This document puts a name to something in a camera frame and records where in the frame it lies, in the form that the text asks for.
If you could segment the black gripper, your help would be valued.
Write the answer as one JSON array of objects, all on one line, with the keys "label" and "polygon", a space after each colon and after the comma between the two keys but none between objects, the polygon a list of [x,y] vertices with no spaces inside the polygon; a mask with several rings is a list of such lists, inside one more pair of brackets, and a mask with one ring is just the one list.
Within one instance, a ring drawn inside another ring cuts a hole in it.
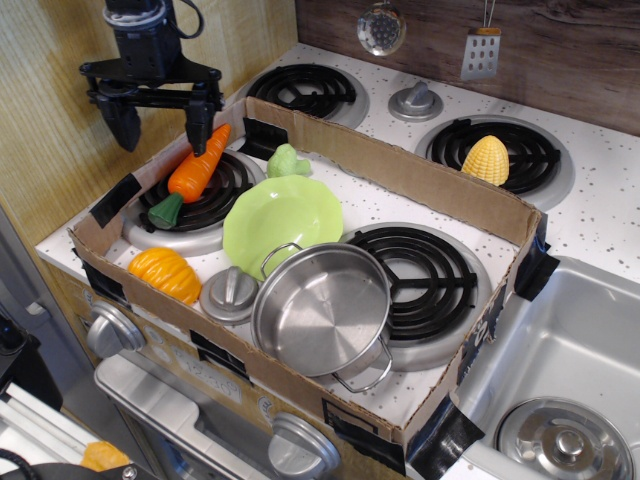
[{"label": "black gripper", "polygon": [[119,56],[86,62],[80,73],[119,146],[133,152],[138,145],[141,121],[134,106],[185,109],[193,153],[204,154],[215,112],[224,105],[221,72],[184,56],[181,41],[186,36],[173,19],[109,25]]}]

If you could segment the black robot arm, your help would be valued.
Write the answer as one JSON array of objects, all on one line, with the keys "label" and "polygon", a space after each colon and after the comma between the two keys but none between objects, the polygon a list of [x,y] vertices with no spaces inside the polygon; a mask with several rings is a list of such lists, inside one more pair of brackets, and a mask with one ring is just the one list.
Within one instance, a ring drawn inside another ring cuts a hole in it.
[{"label": "black robot arm", "polygon": [[103,17],[114,33],[119,56],[84,63],[89,101],[96,105],[117,143],[135,150],[140,135],[139,107],[185,113],[185,130],[194,154],[205,153],[215,114],[223,108],[219,70],[189,60],[171,1],[107,1]]}]

